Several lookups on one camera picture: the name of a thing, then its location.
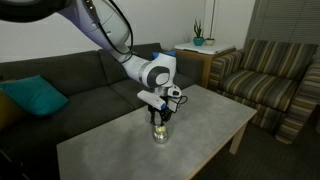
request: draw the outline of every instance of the gray table top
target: gray table top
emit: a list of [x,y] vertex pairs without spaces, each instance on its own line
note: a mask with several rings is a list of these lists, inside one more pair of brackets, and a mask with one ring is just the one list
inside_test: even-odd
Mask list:
[[185,179],[195,175],[256,110],[193,85],[154,142],[147,107],[57,145],[61,179]]

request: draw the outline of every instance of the white wall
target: white wall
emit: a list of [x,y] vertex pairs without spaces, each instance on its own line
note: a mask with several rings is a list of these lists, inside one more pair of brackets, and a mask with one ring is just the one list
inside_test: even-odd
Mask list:
[[[211,12],[214,0],[207,0],[206,31],[210,31]],[[255,0],[215,0],[212,35],[217,42],[234,44],[242,48],[247,35]]]
[[[160,42],[165,49],[190,41],[206,0],[118,0],[133,28],[134,44]],[[99,46],[59,14],[34,23],[0,21],[0,62],[63,55]]]

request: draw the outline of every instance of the teal pillow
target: teal pillow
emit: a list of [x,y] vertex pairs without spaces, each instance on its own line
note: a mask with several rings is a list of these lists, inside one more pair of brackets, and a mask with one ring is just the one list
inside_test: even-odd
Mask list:
[[23,109],[37,116],[53,114],[69,101],[40,75],[1,82],[0,88]]
[[[175,51],[167,51],[167,52],[163,52],[163,54],[176,57],[176,52]],[[152,56],[153,56],[153,59],[156,59],[159,56],[159,53],[158,52],[152,52]]]

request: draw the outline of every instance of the throw pillow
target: throw pillow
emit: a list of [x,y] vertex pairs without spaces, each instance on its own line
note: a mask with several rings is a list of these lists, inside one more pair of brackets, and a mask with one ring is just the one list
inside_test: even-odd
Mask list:
[[28,113],[0,89],[0,132],[27,116]]
[[[163,54],[176,57],[175,51],[167,51],[167,52],[163,52]],[[156,59],[159,56],[159,52],[152,52],[152,56],[153,56],[153,59]]]
[[0,88],[23,109],[37,116],[53,114],[69,101],[40,75],[1,82]]

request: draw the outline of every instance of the armchair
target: armchair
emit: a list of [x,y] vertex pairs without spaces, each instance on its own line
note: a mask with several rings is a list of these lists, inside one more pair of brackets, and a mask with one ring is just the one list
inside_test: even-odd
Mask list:
[[251,120],[291,144],[320,99],[315,44],[253,39],[212,61],[208,89],[257,109]]

